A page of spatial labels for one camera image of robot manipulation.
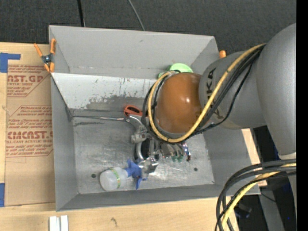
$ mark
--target blue tape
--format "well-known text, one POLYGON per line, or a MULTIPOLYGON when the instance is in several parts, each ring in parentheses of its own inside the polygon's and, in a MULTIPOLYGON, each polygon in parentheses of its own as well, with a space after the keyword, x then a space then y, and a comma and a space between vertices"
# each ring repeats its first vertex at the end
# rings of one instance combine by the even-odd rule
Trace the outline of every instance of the blue tape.
POLYGON ((20 60, 20 54, 0 53, 0 72, 8 72, 8 60, 20 60))
POLYGON ((0 207, 4 207, 4 183, 0 183, 0 207))

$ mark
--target orange clamp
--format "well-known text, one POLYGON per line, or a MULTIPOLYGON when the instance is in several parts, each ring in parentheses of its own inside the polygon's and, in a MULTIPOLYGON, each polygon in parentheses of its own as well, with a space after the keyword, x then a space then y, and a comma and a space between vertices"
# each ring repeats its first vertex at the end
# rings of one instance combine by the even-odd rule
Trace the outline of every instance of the orange clamp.
POLYGON ((129 104, 124 108, 124 115, 125 116, 129 116, 129 115, 142 116, 142 111, 138 107, 129 104))

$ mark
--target black cable on floor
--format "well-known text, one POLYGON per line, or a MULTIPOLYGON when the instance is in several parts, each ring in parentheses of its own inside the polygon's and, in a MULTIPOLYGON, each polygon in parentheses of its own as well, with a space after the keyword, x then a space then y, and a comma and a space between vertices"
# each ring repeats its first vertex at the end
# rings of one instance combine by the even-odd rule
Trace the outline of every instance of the black cable on floor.
POLYGON ((135 15, 136 15, 138 21, 139 21, 139 24, 140 24, 141 28, 143 29, 143 31, 145 31, 144 25, 143 25, 143 23, 142 23, 142 21, 141 21, 139 15, 138 15, 136 9, 135 9, 133 3, 131 2, 131 0, 127 0, 127 1, 130 3, 130 5, 131 5, 131 7, 132 7, 132 9, 133 9, 133 11, 134 11, 134 13, 135 13, 135 15))
POLYGON ((85 20, 83 18, 83 11, 82 11, 82 6, 81 6, 81 0, 77 0, 78 4, 78 11, 79 11, 79 17, 80 17, 80 23, 82 27, 85 27, 85 20))

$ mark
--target blue plastic object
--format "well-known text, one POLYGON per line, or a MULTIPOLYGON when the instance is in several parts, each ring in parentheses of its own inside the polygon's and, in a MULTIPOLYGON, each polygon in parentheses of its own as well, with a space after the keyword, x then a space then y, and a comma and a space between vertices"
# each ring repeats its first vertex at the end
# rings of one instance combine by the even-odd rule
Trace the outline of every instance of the blue plastic object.
POLYGON ((8 72, 8 60, 20 60, 20 54, 0 53, 0 72, 8 72))
POLYGON ((0 207, 4 207, 4 183, 0 183, 0 207))
POLYGON ((143 180, 146 180, 146 178, 142 178, 142 171, 141 168, 135 164, 133 161, 131 161, 130 159, 127 160, 127 164, 128 167, 125 168, 125 170, 127 171, 128 177, 132 176, 133 178, 137 179, 136 182, 136 190, 140 187, 140 183, 143 180))

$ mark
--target cardboard sheet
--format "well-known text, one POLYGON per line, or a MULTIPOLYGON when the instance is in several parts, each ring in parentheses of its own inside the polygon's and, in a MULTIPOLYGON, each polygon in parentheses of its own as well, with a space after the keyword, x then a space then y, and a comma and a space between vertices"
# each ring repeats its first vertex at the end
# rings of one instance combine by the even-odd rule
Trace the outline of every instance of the cardboard sheet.
POLYGON ((33 44, 0 43, 0 51, 21 54, 8 65, 4 204, 54 202, 50 74, 33 44))

